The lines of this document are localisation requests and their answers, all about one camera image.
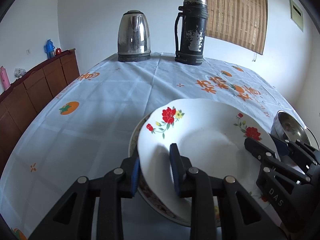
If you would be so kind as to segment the white bowl pink flowers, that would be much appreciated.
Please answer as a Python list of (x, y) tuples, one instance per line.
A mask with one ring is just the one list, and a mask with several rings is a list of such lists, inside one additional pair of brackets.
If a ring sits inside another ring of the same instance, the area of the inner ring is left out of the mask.
[(223, 178), (221, 146), (227, 132), (215, 120), (195, 121), (184, 112), (181, 118), (163, 119), (163, 110), (154, 111), (135, 129), (130, 144), (137, 147), (142, 182), (139, 191), (146, 202), (165, 218), (183, 225), (191, 223), (191, 200), (180, 198), (174, 187), (169, 158), (171, 144), (180, 155), (209, 176)]

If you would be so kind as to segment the green wall panel box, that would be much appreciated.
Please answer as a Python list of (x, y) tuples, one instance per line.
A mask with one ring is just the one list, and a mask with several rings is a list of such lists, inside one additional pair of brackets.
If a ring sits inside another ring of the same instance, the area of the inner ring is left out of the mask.
[(293, 0), (289, 0), (290, 3), (290, 17), (291, 20), (297, 25), (297, 27), (303, 31), (304, 23), (303, 23), (303, 12), (299, 8), (298, 5)]

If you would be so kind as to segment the crumpled plastic bag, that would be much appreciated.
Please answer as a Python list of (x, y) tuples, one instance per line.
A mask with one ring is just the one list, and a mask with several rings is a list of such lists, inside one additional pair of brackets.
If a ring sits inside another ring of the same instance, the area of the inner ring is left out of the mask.
[(15, 68), (14, 70), (14, 76), (17, 78), (17, 79), (20, 79), (22, 76), (24, 76), (26, 74), (26, 70), (25, 69), (22, 69), (22, 68)]

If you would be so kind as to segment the blue thermos jug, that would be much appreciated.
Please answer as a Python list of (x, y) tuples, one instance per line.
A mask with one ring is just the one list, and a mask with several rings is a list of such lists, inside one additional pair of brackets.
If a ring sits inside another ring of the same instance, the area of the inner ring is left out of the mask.
[(51, 39), (48, 39), (46, 44), (44, 45), (44, 52), (46, 53), (48, 59), (51, 59), (55, 56), (55, 47)]

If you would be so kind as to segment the stainless steel electric kettle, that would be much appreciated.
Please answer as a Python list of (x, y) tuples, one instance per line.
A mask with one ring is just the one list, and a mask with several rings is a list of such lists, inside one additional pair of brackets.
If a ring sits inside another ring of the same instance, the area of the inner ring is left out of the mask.
[(150, 32), (146, 16), (139, 10), (129, 10), (120, 21), (118, 31), (118, 61), (139, 62), (150, 59)]

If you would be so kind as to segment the white enamel bowl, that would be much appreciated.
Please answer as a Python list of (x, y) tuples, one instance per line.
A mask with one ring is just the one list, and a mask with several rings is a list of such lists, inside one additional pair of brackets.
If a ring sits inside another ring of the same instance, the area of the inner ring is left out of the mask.
[(314, 135), (314, 133), (312, 132), (312, 130), (310, 128), (308, 128), (307, 126), (305, 126), (304, 131), (305, 131), (306, 136), (308, 138), (309, 145), (312, 146), (313, 148), (319, 150), (319, 142), (318, 142), (316, 136)]

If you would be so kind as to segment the pink thermos bottle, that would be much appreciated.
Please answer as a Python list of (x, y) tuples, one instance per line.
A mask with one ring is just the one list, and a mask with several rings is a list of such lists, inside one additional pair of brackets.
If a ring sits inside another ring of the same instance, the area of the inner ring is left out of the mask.
[(11, 85), (7, 75), (7, 71), (3, 66), (1, 66), (1, 82), (4, 90), (7, 90)]

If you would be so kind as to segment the brown wooden sideboard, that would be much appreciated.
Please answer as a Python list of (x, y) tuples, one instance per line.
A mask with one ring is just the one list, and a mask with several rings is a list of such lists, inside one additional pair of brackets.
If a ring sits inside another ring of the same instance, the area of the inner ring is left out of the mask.
[(1, 94), (1, 172), (31, 122), (79, 76), (75, 49), (65, 50), (29, 70)]

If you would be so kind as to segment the white plate red flowers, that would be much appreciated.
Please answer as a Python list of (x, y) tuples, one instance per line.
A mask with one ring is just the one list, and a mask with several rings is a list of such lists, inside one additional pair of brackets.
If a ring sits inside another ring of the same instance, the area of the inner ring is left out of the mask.
[(209, 176), (234, 176), (264, 210), (270, 210), (256, 185), (260, 163), (244, 142), (256, 139), (272, 151), (276, 146), (269, 133), (239, 109), (209, 99), (179, 99), (151, 113), (137, 133), (139, 191), (164, 217), (185, 226), (191, 219), (191, 200), (175, 192), (169, 159), (172, 144)]

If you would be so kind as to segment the black thermos flask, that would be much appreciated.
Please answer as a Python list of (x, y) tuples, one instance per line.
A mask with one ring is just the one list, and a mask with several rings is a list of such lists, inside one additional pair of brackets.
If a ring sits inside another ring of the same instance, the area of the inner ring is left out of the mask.
[(175, 21), (175, 61), (199, 66), (203, 63), (208, 20), (206, 0), (184, 0)]

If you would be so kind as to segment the bamboo window blind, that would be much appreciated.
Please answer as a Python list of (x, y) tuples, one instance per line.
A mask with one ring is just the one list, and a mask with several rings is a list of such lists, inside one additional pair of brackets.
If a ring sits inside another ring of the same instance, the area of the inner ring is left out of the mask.
[(267, 0), (206, 0), (206, 36), (263, 54), (267, 31)]

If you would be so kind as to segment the small red object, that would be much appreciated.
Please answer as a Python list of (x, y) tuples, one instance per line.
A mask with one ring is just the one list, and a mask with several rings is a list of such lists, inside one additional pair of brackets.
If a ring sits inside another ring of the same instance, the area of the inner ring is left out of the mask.
[(56, 54), (56, 55), (59, 55), (59, 54), (61, 54), (61, 53), (62, 53), (61, 48), (56, 48), (55, 54)]

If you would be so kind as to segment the stainless steel bowl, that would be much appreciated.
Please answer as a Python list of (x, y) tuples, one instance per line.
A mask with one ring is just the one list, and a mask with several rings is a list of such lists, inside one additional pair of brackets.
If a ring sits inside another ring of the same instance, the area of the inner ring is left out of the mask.
[(285, 111), (278, 111), (274, 116), (271, 127), (271, 135), (279, 140), (293, 141), (300, 140), (311, 145), (306, 133), (309, 128), (302, 126), (293, 116)]

